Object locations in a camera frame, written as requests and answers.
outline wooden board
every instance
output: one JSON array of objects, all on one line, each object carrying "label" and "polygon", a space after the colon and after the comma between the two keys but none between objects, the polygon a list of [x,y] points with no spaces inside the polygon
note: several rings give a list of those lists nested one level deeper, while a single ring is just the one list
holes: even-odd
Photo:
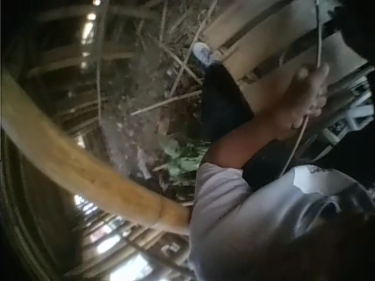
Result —
[{"label": "wooden board", "polygon": [[280,0],[237,0],[203,32],[204,41],[218,49],[249,21]]},{"label": "wooden board", "polygon": [[[287,89],[297,68],[304,63],[315,63],[316,47],[300,54],[284,66],[252,84],[242,83],[241,90],[254,112],[273,104]],[[366,61],[349,49],[336,33],[323,42],[322,61],[329,63],[328,84],[333,84],[364,65]]]},{"label": "wooden board", "polygon": [[[330,17],[333,6],[328,1],[321,3],[322,22]],[[287,49],[297,38],[316,28],[313,1],[296,0],[271,15],[234,44],[232,53],[224,62],[235,80],[253,70],[262,61],[277,51]]]}]

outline cloth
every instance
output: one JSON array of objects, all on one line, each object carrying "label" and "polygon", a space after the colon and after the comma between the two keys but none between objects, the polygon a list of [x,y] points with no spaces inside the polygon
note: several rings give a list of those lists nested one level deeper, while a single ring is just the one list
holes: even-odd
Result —
[{"label": "cloth", "polygon": [[256,192],[242,174],[210,163],[197,172],[190,261],[199,280],[235,280],[271,243],[288,243],[344,210],[375,210],[364,187],[337,170],[298,166]]}]

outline bamboo pole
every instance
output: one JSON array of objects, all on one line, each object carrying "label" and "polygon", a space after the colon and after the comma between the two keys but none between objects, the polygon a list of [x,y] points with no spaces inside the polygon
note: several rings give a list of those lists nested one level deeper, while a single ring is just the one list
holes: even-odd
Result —
[{"label": "bamboo pole", "polygon": [[[148,228],[146,227],[139,227],[138,229],[132,231],[129,234],[129,239],[136,239],[145,232],[147,232]],[[73,276],[73,275],[80,275],[91,268],[100,265],[102,263],[105,263],[107,260],[111,259],[112,256],[118,254],[126,247],[126,242],[124,240],[121,240],[116,245],[114,245],[111,249],[109,249],[107,252],[102,253],[100,256],[96,256],[95,258],[92,258],[85,263],[82,263],[78,267],[68,271],[65,276]]]},{"label": "bamboo pole", "polygon": [[125,220],[163,231],[188,233],[187,208],[121,177],[53,124],[7,71],[2,71],[1,78],[1,126],[47,177]]}]

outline white sneaker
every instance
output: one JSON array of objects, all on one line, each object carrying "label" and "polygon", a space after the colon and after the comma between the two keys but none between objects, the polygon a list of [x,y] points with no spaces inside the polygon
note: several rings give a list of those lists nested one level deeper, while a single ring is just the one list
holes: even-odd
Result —
[{"label": "white sneaker", "polygon": [[194,56],[205,66],[209,67],[213,63],[219,63],[219,58],[212,52],[207,44],[197,42],[193,46]]}]

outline twig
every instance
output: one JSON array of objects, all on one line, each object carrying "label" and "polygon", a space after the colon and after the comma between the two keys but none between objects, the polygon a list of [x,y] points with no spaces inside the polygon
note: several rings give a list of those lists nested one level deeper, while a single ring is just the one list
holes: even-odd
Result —
[{"label": "twig", "polygon": [[[152,35],[148,35],[152,40],[155,41],[156,44],[159,45],[159,47],[165,51],[168,55],[171,56],[171,58],[173,58],[175,61],[177,61],[177,63],[182,66],[182,60],[180,60],[178,58],[178,56],[176,56],[167,46],[165,46],[163,43],[161,43],[160,41],[158,41],[155,37],[153,37]],[[199,84],[199,85],[202,85],[202,81],[198,78],[197,75],[195,75],[195,73],[188,67],[188,66],[185,66],[185,70],[187,73],[190,74],[190,76]]]},{"label": "twig", "polygon": [[166,20],[166,13],[167,13],[167,11],[168,11],[168,0],[164,0],[162,20],[160,22],[160,32],[159,32],[159,41],[161,43],[163,42],[164,29],[165,29],[165,20]]},{"label": "twig", "polygon": [[[148,9],[151,9],[153,8],[154,6],[157,6],[159,5],[160,3],[162,2],[162,0],[150,0],[148,1],[147,3],[145,3],[144,5],[142,5],[141,7],[142,8],[148,8]],[[143,25],[145,23],[145,20],[142,19],[137,27],[137,34],[141,34],[141,31],[142,31],[142,28],[143,28]]]},{"label": "twig", "polygon": [[167,167],[167,164],[162,164],[162,165],[160,165],[158,167],[153,168],[152,171],[153,172],[157,172],[157,171],[163,170],[166,167]]},{"label": "twig", "polygon": [[156,104],[153,104],[153,105],[150,105],[149,107],[146,107],[146,108],[143,108],[143,109],[139,109],[137,111],[134,111],[133,113],[131,113],[130,115],[131,116],[134,116],[134,115],[138,115],[140,113],[144,113],[144,112],[147,112],[147,111],[150,111],[150,110],[153,110],[155,108],[158,108],[158,107],[162,107],[163,105],[166,105],[166,104],[170,104],[171,102],[175,102],[175,101],[179,101],[179,100],[183,100],[184,98],[190,98],[190,97],[194,97],[196,95],[200,95],[202,93],[201,90],[199,91],[195,91],[195,92],[190,92],[188,94],[185,94],[185,95],[180,95],[178,97],[173,97],[173,98],[170,98],[168,100],[165,100],[165,101],[161,101],[161,102],[158,102]]},{"label": "twig", "polygon": [[159,5],[162,2],[162,0],[149,0],[146,3],[144,3],[141,7],[142,8],[152,8],[157,5]]},{"label": "twig", "polygon": [[176,22],[172,25],[172,27],[169,29],[169,35],[172,35],[173,32],[177,29],[177,27],[186,19],[186,17],[190,14],[192,11],[192,7],[186,10],[186,12],[178,19]]},{"label": "twig", "polygon": [[139,41],[141,42],[143,51],[147,51],[147,45],[146,45],[146,42],[143,39],[143,36],[141,34],[137,34],[137,36],[139,38]]},{"label": "twig", "polygon": [[103,41],[105,31],[105,18],[107,16],[110,0],[104,0],[102,14],[97,35],[97,63],[96,63],[96,89],[98,92],[98,120],[101,123],[101,54],[103,52]]},{"label": "twig", "polygon": [[198,31],[196,32],[196,34],[194,36],[193,42],[190,45],[189,50],[187,51],[186,57],[185,57],[182,65],[181,65],[180,71],[178,72],[178,75],[176,77],[175,83],[173,84],[173,87],[172,87],[171,91],[169,92],[169,97],[172,97],[175,94],[175,91],[176,91],[177,86],[178,86],[178,84],[180,82],[182,73],[183,73],[183,71],[185,69],[185,65],[188,62],[190,55],[192,54],[193,46],[197,42],[200,33],[203,31],[203,28],[206,26],[206,22],[210,18],[210,16],[211,16],[214,8],[216,7],[216,5],[217,5],[217,0],[213,0],[212,4],[211,4],[211,6],[210,6],[210,8],[209,8],[209,10],[208,10],[208,12],[206,14],[206,16],[204,17],[203,21],[201,22],[201,24],[200,24],[200,26],[198,28]]}]

